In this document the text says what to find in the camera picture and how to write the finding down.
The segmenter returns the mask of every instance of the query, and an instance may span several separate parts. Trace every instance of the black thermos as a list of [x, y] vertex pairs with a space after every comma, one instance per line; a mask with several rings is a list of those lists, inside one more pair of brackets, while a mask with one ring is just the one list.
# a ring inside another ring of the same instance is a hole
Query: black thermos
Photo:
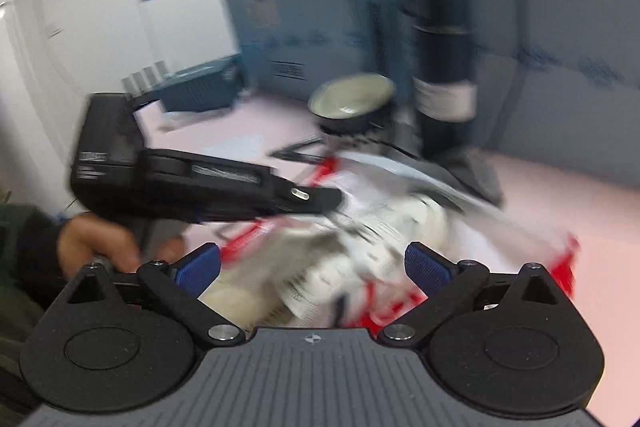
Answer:
[[468, 142], [476, 117], [471, 0], [409, 0], [416, 54], [415, 118], [422, 156]]

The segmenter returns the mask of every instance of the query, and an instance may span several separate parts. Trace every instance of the metal screw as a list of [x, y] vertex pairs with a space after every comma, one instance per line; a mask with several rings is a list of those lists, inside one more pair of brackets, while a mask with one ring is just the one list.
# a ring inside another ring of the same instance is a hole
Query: metal screw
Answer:
[[306, 192], [303, 192], [299, 188], [292, 188], [291, 194], [293, 194], [295, 197], [300, 198], [301, 200], [304, 200], [304, 201], [307, 201], [309, 199], [309, 194], [307, 194]]
[[218, 324], [209, 328], [209, 336], [216, 341], [233, 341], [240, 335], [240, 330], [233, 324]]
[[384, 330], [386, 338], [392, 341], [408, 341], [415, 335], [415, 330], [406, 324], [389, 324]]

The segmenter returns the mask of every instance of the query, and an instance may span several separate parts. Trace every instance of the blue box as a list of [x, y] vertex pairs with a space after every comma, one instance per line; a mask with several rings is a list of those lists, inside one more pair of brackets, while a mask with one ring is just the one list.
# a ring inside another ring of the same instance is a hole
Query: blue box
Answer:
[[230, 107], [245, 85], [240, 56], [233, 55], [170, 74], [151, 95], [169, 112], [202, 112]]
[[308, 100], [347, 74], [394, 76], [394, 0], [226, 2], [249, 80], [261, 89]]

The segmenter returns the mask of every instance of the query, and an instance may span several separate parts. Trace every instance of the black circular mount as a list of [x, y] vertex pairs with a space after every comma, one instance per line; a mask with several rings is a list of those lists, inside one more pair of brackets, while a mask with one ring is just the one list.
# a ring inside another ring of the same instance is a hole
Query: black circular mount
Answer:
[[507, 417], [549, 417], [585, 405], [604, 362], [579, 315], [533, 302], [501, 307], [436, 330], [429, 359], [441, 382], [476, 408]]
[[20, 357], [31, 390], [54, 407], [136, 409], [167, 395], [193, 366], [193, 341], [175, 321], [124, 304], [65, 308], [47, 312]]

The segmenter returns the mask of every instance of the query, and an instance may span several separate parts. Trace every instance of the blue gripper pad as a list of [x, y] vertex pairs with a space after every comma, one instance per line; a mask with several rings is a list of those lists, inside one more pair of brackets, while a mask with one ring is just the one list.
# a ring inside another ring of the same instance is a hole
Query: blue gripper pad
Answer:
[[220, 275], [220, 249], [205, 243], [172, 266], [174, 282], [197, 299]]
[[404, 271], [427, 296], [451, 282], [454, 267], [451, 261], [421, 243], [412, 243], [404, 251]]

